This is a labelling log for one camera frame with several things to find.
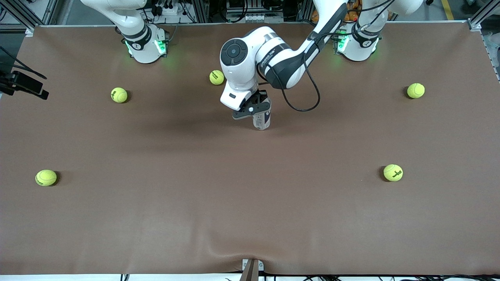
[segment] white robotic arm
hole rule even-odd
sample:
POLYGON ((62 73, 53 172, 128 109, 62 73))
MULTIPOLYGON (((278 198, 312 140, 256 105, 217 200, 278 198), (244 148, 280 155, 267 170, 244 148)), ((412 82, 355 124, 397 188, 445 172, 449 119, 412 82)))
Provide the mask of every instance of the white robotic arm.
MULTIPOLYGON (((347 13, 348 0, 313 0, 319 22, 297 50, 292 50, 270 27, 257 28, 242 38, 227 41, 220 51, 220 65, 227 82, 220 101, 233 109, 235 119, 253 116, 270 108, 256 110, 257 103, 249 99, 258 94, 257 70, 275 89, 295 86, 325 47, 347 13)), ((400 15, 416 11, 423 0, 364 0, 363 11, 352 27, 348 39, 354 42, 343 51, 353 61, 366 60, 374 51, 379 34, 387 21, 387 6, 400 15)))
POLYGON ((128 52, 136 61, 149 64, 167 52, 165 30, 146 24, 137 9, 147 0, 81 0, 110 19, 120 30, 128 52))
POLYGON ((338 52, 347 59, 361 62, 370 57, 379 42, 379 35, 386 25, 390 10, 406 16, 415 12, 424 0, 363 0, 363 10, 355 23, 347 25, 347 35, 338 52))
POLYGON ((241 111, 258 90, 257 69, 273 88, 295 86, 306 65, 325 47, 347 13, 347 0, 314 0, 319 22, 297 50, 292 50, 270 27, 257 28, 242 38, 227 41, 220 51, 220 65, 227 82, 220 101, 241 111))

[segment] table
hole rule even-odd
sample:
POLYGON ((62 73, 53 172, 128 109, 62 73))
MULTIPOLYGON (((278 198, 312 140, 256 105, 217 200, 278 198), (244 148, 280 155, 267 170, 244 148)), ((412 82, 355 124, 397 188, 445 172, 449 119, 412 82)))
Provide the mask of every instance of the table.
MULTIPOLYGON (((329 45, 310 67, 320 106, 295 112, 263 87, 258 131, 208 78, 257 26, 181 26, 147 65, 110 27, 26 38, 18 57, 50 96, 0 101, 0 273, 232 272, 244 258, 272 274, 498 273, 500 86, 481 35, 391 23, 359 63, 329 45), (426 94, 411 100, 414 82, 426 94), (381 179, 391 163, 399 182, 381 179), (42 169, 56 186, 35 183, 42 169)), ((311 30, 272 27, 292 48, 311 30)), ((316 98, 306 77, 287 93, 316 98)))

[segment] black cable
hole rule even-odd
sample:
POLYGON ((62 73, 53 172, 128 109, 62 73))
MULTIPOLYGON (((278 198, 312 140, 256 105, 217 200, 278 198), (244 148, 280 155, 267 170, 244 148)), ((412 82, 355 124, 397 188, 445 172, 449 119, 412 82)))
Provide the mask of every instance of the black cable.
POLYGON ((150 21, 150 17, 148 16, 148 14, 146 13, 146 10, 144 8, 142 8, 142 11, 144 12, 144 16, 146 17, 146 22, 148 24, 152 24, 153 23, 153 20, 150 21))
POLYGON ((184 10, 184 12, 186 12, 187 17, 191 20, 191 22, 193 24, 195 24, 196 23, 195 18, 189 12, 189 9, 186 6, 185 0, 182 0, 182 1, 179 1, 179 2, 180 2, 180 5, 182 6, 182 9, 184 10))
POLYGON ((284 7, 284 5, 285 5, 285 4, 284 4, 285 2, 283 1, 283 2, 281 2, 281 5, 280 5, 280 6, 278 6, 277 8, 274 8, 274 9, 273 9, 273 7, 272 7, 272 6, 270 6, 270 5, 267 5, 267 4, 266 4, 266 2, 267 2, 266 0, 262 0, 262 1, 261 1, 262 7, 263 7, 264 9, 268 10, 268 11, 271 11, 271 12, 276 12, 276 11, 283 10, 283 7, 284 7))
POLYGON ((260 78, 262 78, 262 80, 264 80, 264 81, 267 82, 268 80, 262 75, 261 71, 259 70, 259 66, 258 65, 255 66, 255 69, 257 70, 257 73, 260 76, 260 78))
POLYGON ((391 2, 391 1, 392 1, 392 0, 387 0, 387 1, 385 1, 384 3, 382 3, 382 4, 379 4, 379 5, 373 6, 373 7, 371 7, 371 8, 361 9, 361 10, 359 10, 359 9, 349 9, 349 10, 347 10, 347 12, 348 12, 348 13, 349 13, 349 12, 366 12, 366 11, 375 10, 375 9, 378 9, 378 8, 380 8, 380 7, 384 6, 385 4, 387 4, 387 3, 391 2))
POLYGON ((219 0, 219 7, 218 7, 218 10, 219 10, 219 15, 220 15, 220 17, 221 17, 221 18, 222 18, 222 19, 223 19, 226 23, 233 23, 233 24, 234 24, 234 23, 237 23, 237 22, 239 22, 239 21, 241 21, 241 20, 243 20, 243 19, 245 18, 245 16, 247 15, 247 12, 248 12, 248 10, 249 10, 249 6, 248 6, 248 3, 247 3, 247 0, 242 0, 243 5, 242 5, 242 9, 241 9, 241 15, 240 15, 240 16, 239 16, 239 18, 238 18, 237 20, 235 20, 235 21, 231 21, 230 19, 228 19, 227 17, 225 17, 225 16, 223 15, 223 13, 222 13, 222 12, 223 12, 223 10, 224 10, 224 9, 222 9, 222 8, 221 8, 221 7, 222 7, 221 3, 222 3, 223 1, 224 1, 224 0, 219 0))
POLYGON ((312 25, 313 27, 316 26, 316 23, 312 22, 311 20, 305 19, 305 18, 299 19, 298 21, 299 22, 306 22, 306 23, 312 25))
POLYGON ((370 24, 368 26, 371 26, 374 24, 374 22, 380 17, 380 15, 382 15, 384 13, 385 10, 387 10, 387 8, 389 8, 389 6, 394 3, 396 0, 391 0, 391 2, 389 3, 389 5, 385 6, 385 8, 383 8, 382 11, 380 11, 380 13, 378 13, 376 15, 376 17, 370 22, 370 24))
POLYGON ((316 104, 310 108, 307 108, 307 109, 297 108, 290 103, 290 101, 287 98, 287 94, 285 93, 285 87, 283 86, 281 80, 279 79, 278 74, 276 73, 276 71, 273 67, 271 67, 271 71, 272 71, 272 73, 274 73, 274 76, 276 76, 278 78, 277 80, 279 82, 279 87, 281 88, 281 93, 283 94, 283 98, 284 98, 284 101, 286 102, 286 104, 295 111, 308 112, 308 111, 311 111, 311 110, 315 109, 316 107, 318 107, 318 105, 320 104, 320 101, 321 101, 321 93, 320 93, 320 90, 318 89, 318 85, 316 85, 316 82, 314 81, 314 78, 311 75, 311 72, 309 71, 308 65, 306 64, 306 52, 302 53, 302 63, 304 64, 305 71, 307 72, 307 75, 309 76, 309 79, 311 80, 312 85, 314 86, 314 89, 316 90, 316 94, 317 94, 316 104))
POLYGON ((294 14, 294 15, 287 15, 287 16, 284 16, 283 19, 288 19, 288 18, 293 18, 293 17, 297 17, 297 13, 294 14))
POLYGON ((31 67, 27 66, 22 61, 20 61, 19 59, 17 59, 15 56, 13 56, 11 53, 9 53, 6 49, 4 49, 4 47, 0 46, 0 50, 2 50, 4 53, 6 53, 7 56, 9 56, 12 59, 14 59, 14 61, 16 61, 17 63, 19 63, 20 65, 22 65, 24 68, 21 68, 21 67, 15 66, 15 65, 13 65, 13 67, 16 67, 18 69, 23 69, 25 71, 31 72, 31 73, 37 75, 38 77, 40 77, 42 79, 47 79, 47 77, 45 77, 44 75, 42 75, 39 72, 34 71, 31 67))

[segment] yellow tennis ball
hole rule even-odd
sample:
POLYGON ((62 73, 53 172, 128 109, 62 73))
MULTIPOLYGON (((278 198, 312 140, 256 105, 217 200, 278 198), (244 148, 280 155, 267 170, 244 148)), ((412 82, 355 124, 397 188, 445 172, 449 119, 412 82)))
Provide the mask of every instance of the yellow tennis ball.
POLYGON ((426 88, 420 83, 413 83, 408 87, 406 93, 412 99, 418 99, 424 95, 426 88))
POLYGON ((53 170, 41 170, 34 177, 35 182, 42 187, 53 185, 57 179, 58 176, 53 170))
POLYGON ((220 85, 224 83, 224 74, 220 70, 214 70, 210 72, 210 82, 214 85, 220 85))
POLYGON ((124 88, 114 88, 111 91, 111 99, 119 104, 125 102, 128 98, 127 91, 124 88))
POLYGON ((397 182, 403 177, 403 169, 396 164, 387 165, 383 169, 383 176, 391 182, 397 182))

